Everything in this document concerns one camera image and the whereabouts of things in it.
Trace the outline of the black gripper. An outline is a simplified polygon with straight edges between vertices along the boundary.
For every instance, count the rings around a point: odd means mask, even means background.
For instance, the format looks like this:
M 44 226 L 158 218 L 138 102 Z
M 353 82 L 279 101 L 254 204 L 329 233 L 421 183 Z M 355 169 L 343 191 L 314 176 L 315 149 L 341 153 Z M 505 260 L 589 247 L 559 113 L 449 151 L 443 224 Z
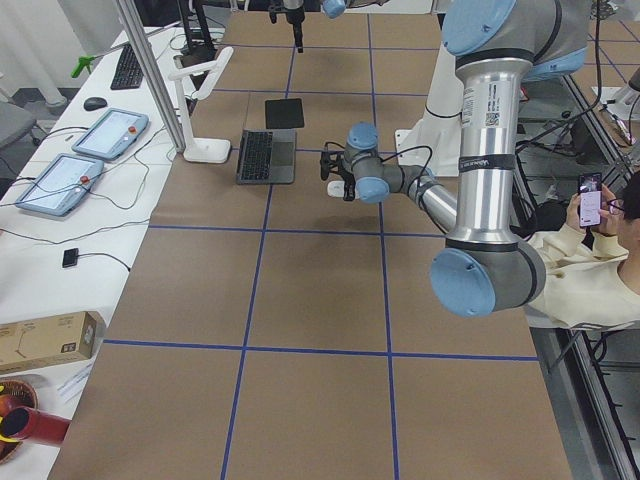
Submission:
M 302 24 L 305 20 L 303 7 L 286 10 L 287 22 L 293 27 L 295 46 L 298 52 L 304 51 Z
M 344 162 L 342 160 L 338 161 L 337 170 L 339 176 L 344 182 L 343 200 L 354 201 L 356 199 L 356 180 L 354 175 L 344 166 Z

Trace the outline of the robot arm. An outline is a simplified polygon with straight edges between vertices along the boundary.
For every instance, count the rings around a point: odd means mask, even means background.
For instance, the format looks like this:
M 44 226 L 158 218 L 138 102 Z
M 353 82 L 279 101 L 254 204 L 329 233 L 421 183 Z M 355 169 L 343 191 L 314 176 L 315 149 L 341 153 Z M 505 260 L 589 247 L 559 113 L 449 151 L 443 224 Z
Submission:
M 540 256 L 510 228 L 520 87 L 578 70 L 586 56 L 587 1 L 455 1 L 442 43 L 462 84 L 456 194 L 426 166 L 385 164 L 376 128 L 354 125 L 338 170 L 366 203 L 407 195 L 445 232 L 430 267 L 440 303 L 461 316 L 486 316 L 533 301 L 545 284 Z
M 386 4 L 381 1 L 358 1 L 358 0 L 327 0 L 320 1 L 320 10 L 330 19 L 335 19 L 342 15 L 347 9 L 359 9 L 369 6 L 382 6 Z M 306 7 L 303 0 L 283 0 L 272 1 L 269 6 L 269 17 L 272 24 L 277 22 L 277 16 L 283 14 L 287 23 L 291 26 L 294 45 L 298 53 L 304 52 L 303 43 L 303 23 L 306 18 Z

